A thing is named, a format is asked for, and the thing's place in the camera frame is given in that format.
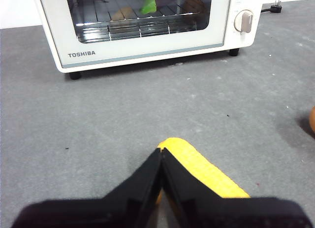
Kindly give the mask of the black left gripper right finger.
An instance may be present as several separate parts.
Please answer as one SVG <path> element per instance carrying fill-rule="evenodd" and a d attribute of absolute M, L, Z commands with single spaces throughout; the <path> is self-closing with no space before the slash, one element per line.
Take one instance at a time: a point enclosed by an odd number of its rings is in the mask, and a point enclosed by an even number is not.
<path fill-rule="evenodd" d="M 218 200 L 211 189 L 196 179 L 164 148 L 162 155 L 163 189 L 182 228 L 212 228 L 210 206 Z"/>

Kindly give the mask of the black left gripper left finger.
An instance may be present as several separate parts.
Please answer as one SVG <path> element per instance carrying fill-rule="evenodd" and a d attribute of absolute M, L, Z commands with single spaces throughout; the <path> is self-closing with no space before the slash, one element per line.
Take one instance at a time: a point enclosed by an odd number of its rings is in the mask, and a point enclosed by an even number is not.
<path fill-rule="evenodd" d="M 161 152 L 148 158 L 105 196 L 107 228 L 144 228 L 156 206 L 161 190 Z"/>

